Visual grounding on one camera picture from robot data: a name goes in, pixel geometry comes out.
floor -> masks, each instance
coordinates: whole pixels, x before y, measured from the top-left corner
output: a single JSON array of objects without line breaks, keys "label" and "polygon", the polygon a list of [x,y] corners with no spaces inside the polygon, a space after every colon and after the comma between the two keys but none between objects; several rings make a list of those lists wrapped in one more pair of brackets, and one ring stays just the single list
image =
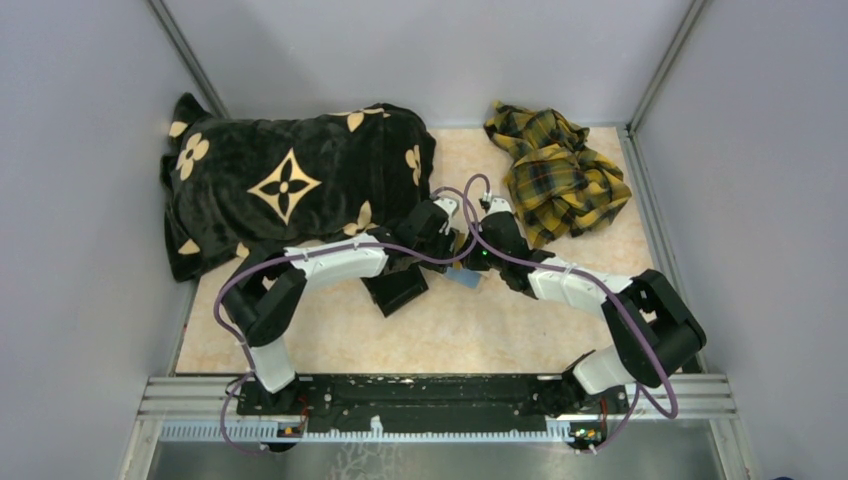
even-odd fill
[{"label": "floor", "polygon": [[[431,185],[462,187],[483,172],[509,198],[501,179],[510,157],[482,129],[433,130]],[[625,170],[615,128],[593,128],[588,145]],[[479,198],[478,183],[471,198]],[[461,213],[454,226],[463,229]],[[653,263],[636,199],[607,229],[560,238],[546,250],[585,267],[638,275]],[[212,303],[236,269],[234,260],[203,276],[177,362],[179,373],[240,372],[247,367],[235,339],[215,323]],[[510,291],[489,273],[469,289],[424,271],[430,290],[388,318],[359,280],[307,294],[285,334],[295,368],[311,373],[560,372],[581,354],[612,343],[600,318]]]}]

cable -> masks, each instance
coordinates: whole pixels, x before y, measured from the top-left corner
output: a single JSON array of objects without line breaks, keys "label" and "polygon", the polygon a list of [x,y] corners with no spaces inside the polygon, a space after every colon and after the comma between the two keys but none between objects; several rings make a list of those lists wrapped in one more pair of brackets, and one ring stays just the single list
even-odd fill
[{"label": "cable", "polygon": [[[479,243],[480,245],[485,247],[489,252],[491,252],[493,255],[498,256],[498,257],[500,257],[500,258],[502,258],[506,261],[509,261],[511,263],[514,263],[514,264],[517,264],[517,265],[523,265],[523,266],[527,266],[527,267],[531,267],[531,268],[539,268],[539,269],[543,269],[543,270],[552,270],[552,271],[556,271],[556,272],[565,272],[566,268],[560,267],[558,265],[547,265],[547,264],[542,264],[542,263],[537,263],[537,262],[530,262],[530,261],[527,261],[527,260],[523,260],[523,259],[520,259],[520,258],[515,258],[515,257],[512,257],[510,255],[507,255],[507,254],[493,248],[488,242],[486,242],[482,238],[482,236],[480,235],[480,232],[477,231],[478,230],[477,225],[479,223],[478,218],[477,218],[477,212],[476,212],[476,210],[474,210],[473,204],[471,203],[471,200],[468,198],[468,192],[471,188],[472,183],[476,179],[482,179],[486,184],[486,191],[490,192],[491,185],[489,183],[489,179],[481,173],[474,174],[474,175],[471,176],[471,178],[468,179],[468,181],[465,184],[465,189],[464,189],[463,192],[460,192],[456,188],[447,187],[447,186],[441,187],[441,188],[436,190],[436,193],[439,193],[439,192],[442,192],[442,191],[450,191],[450,192],[458,195],[460,197],[461,201],[462,201],[462,212],[463,212],[463,215],[465,217],[465,221],[468,224],[469,232],[472,235],[472,242],[468,246],[468,248],[465,249],[465,251],[463,251],[462,253],[460,253],[456,257],[449,258],[449,259],[432,258],[432,257],[429,257],[427,255],[416,252],[412,249],[400,246],[400,245],[393,245],[393,244],[387,244],[387,243],[382,243],[382,242],[362,242],[358,246],[352,245],[352,244],[337,245],[337,246],[333,246],[333,247],[324,248],[324,249],[321,249],[321,250],[318,250],[318,251],[315,251],[315,252],[310,252],[309,256],[310,256],[310,258],[314,258],[314,257],[322,256],[322,255],[328,255],[328,254],[331,254],[331,253],[337,253],[337,252],[355,249],[355,248],[385,248],[385,249],[389,249],[389,250],[400,251],[400,252],[405,253],[407,255],[419,258],[421,260],[424,260],[426,262],[430,262],[430,263],[433,263],[433,264],[446,265],[446,264],[452,264],[456,261],[459,261],[459,260],[462,260],[463,258],[465,258],[466,256],[468,256],[471,253],[471,251],[474,249],[476,244]],[[242,347],[242,351],[244,352],[245,357],[247,358],[248,365],[250,367],[250,372],[248,372],[246,375],[244,375],[236,383],[235,387],[229,392],[229,394],[227,395],[227,398],[224,401],[224,407],[221,410],[221,422],[220,422],[221,425],[220,426],[221,426],[221,434],[224,437],[224,441],[228,445],[232,446],[233,448],[235,448],[236,450],[238,450],[242,453],[246,453],[246,454],[250,454],[250,455],[258,454],[258,452],[250,451],[250,450],[244,450],[244,449],[238,447],[229,438],[229,436],[226,433],[226,428],[225,428],[226,427],[226,424],[225,424],[226,409],[227,409],[227,406],[229,405],[229,402],[232,400],[233,396],[235,395],[235,392],[238,389],[240,389],[241,386],[244,385],[244,383],[247,382],[247,380],[251,376],[254,375],[255,370],[256,370],[256,365],[253,361],[252,356],[250,355],[250,349],[248,348],[244,337],[241,335],[241,333],[238,330],[236,330],[234,327],[231,327],[230,325],[227,325],[227,323],[224,322],[224,320],[221,316],[221,311],[220,311],[221,303],[223,301],[223,298],[230,291],[230,289],[232,289],[236,284],[241,282],[243,279],[253,275],[254,273],[259,272],[261,270],[264,270],[266,268],[272,267],[272,266],[283,264],[283,263],[297,261],[297,260],[303,260],[304,258],[305,258],[305,256],[302,255],[302,254],[301,255],[283,256],[283,257],[278,257],[278,258],[275,258],[275,259],[272,259],[272,260],[267,260],[265,262],[259,263],[257,265],[254,265],[253,267],[246,269],[245,271],[241,272],[240,274],[234,276],[226,284],[224,284],[224,286],[221,288],[221,291],[218,293],[218,296],[215,299],[215,303],[213,305],[213,315],[215,317],[215,321],[222,328],[224,328],[225,330],[230,332],[239,341],[239,343],[241,344],[241,347]],[[619,314],[624,319],[625,325],[627,325],[628,329],[634,335],[634,337],[636,338],[640,347],[642,347],[642,350],[645,352],[645,355],[648,357],[648,361],[651,363],[651,365],[656,370],[657,375],[660,377],[660,381],[662,382],[662,385],[665,388],[665,390],[668,394],[669,401],[671,403],[671,410],[666,411],[664,408],[662,408],[659,405],[657,400],[655,398],[653,398],[653,396],[651,396],[650,393],[648,393],[648,391],[641,384],[637,383],[636,394],[633,397],[633,402],[631,402],[630,409],[628,410],[627,414],[622,419],[621,423],[618,424],[617,428],[612,433],[612,435],[610,435],[607,438],[607,440],[604,443],[602,443],[598,448],[595,448],[594,450],[592,450],[592,453],[597,453],[598,451],[602,450],[603,447],[605,447],[607,444],[609,444],[611,442],[611,440],[616,438],[619,435],[619,432],[627,424],[628,420],[630,419],[630,416],[633,414],[633,412],[635,410],[636,403],[639,399],[640,393],[644,394],[645,397],[647,397],[648,400],[654,405],[654,407],[657,409],[657,411],[659,411],[663,416],[665,416],[667,418],[677,417],[677,414],[678,414],[677,396],[674,393],[674,389],[671,386],[671,382],[668,379],[668,375],[666,375],[665,370],[663,369],[662,365],[660,364],[660,361],[657,358],[656,353],[654,353],[654,351],[651,348],[650,344],[648,343],[647,339],[639,331],[639,329],[636,325],[636,322],[630,316],[630,313],[627,311],[627,309],[624,307],[624,305],[621,303],[621,301],[618,299],[618,297],[616,297],[615,293],[612,290],[610,290],[610,288],[607,287],[606,284],[604,284],[600,279],[598,279],[594,275],[590,274],[589,272],[585,272],[585,271],[574,268],[574,269],[570,270],[570,273],[572,273],[574,275],[581,276],[581,277],[586,278],[587,280],[595,283],[598,286],[598,288],[600,288],[601,291],[603,291],[604,294],[607,296],[607,298],[612,302],[613,306],[615,306],[616,310],[619,312]]]}]

gray floor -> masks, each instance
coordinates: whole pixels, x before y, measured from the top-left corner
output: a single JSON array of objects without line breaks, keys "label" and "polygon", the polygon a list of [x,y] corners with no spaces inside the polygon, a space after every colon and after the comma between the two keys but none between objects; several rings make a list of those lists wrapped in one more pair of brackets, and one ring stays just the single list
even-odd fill
[{"label": "gray floor", "polygon": [[527,444],[311,444],[247,457],[220,443],[160,443],[151,480],[296,478],[716,479],[722,478],[704,422],[633,422],[597,457]]}]

plaid cloth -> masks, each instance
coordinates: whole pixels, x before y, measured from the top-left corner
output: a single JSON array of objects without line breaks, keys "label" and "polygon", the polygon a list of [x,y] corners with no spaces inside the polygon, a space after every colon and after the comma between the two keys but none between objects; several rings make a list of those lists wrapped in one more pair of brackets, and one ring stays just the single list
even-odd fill
[{"label": "plaid cloth", "polygon": [[494,107],[484,128],[515,159],[504,184],[534,248],[566,232],[576,237],[612,223],[630,188],[621,169],[585,146],[588,128],[553,109]]}]

gold diamond motif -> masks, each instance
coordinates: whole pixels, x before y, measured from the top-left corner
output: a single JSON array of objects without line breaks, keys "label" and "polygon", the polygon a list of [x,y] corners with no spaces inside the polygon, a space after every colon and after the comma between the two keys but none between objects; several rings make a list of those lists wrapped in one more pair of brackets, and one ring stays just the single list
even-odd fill
[{"label": "gold diamond motif", "polygon": [[264,180],[251,187],[247,193],[252,193],[264,200],[277,212],[283,223],[288,225],[297,204],[304,195],[318,185],[321,185],[319,180],[315,180],[300,169],[292,148],[277,168]]}]

